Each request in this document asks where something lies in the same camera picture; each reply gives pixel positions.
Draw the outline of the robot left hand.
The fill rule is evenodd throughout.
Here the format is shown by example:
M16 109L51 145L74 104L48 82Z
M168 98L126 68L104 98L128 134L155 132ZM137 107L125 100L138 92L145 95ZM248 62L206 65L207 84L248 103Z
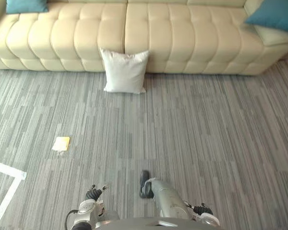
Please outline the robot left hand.
M101 188L97 189L96 185L92 185L91 188L85 194L85 200L92 199L98 201L100 196L109 188L109 184L103 185Z

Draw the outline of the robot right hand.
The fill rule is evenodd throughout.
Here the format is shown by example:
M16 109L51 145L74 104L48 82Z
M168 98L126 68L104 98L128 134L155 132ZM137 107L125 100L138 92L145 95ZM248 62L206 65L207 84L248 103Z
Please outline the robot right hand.
M212 210L209 207L207 207L205 203L202 203L201 206L193 206L187 201L183 201L183 202L188 208L192 209L193 212L198 215L202 215L203 213L208 213L210 215L213 215Z

